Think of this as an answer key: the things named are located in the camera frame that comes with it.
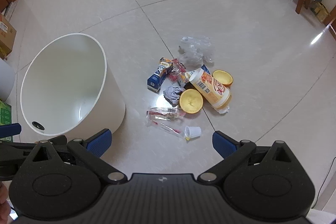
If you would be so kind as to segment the person left hand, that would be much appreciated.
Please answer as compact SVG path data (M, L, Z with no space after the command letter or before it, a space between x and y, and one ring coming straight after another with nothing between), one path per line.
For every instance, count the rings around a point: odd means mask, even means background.
M9 192L7 187L1 182L0 187L0 223L7 224L8 217L11 212L10 205L7 201L9 197Z

